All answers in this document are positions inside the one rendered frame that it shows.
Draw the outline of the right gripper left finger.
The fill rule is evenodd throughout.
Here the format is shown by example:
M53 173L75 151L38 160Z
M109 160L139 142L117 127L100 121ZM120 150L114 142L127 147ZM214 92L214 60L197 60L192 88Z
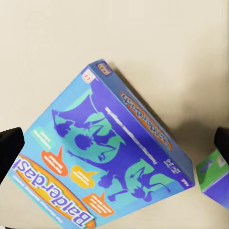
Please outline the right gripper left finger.
M0 132L0 184L25 145L20 127Z

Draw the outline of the board game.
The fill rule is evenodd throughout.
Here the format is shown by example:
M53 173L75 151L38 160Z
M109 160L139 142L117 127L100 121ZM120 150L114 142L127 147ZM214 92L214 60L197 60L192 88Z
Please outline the board game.
M196 166L200 190L229 210L229 165L218 149Z
M190 157L104 59L24 138L6 176L62 229L95 229L195 187Z

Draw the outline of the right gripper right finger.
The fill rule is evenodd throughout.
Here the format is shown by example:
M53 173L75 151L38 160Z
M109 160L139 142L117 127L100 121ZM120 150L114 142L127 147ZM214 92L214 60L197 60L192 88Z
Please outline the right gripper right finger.
M229 128L217 128L214 138L214 145L229 165Z

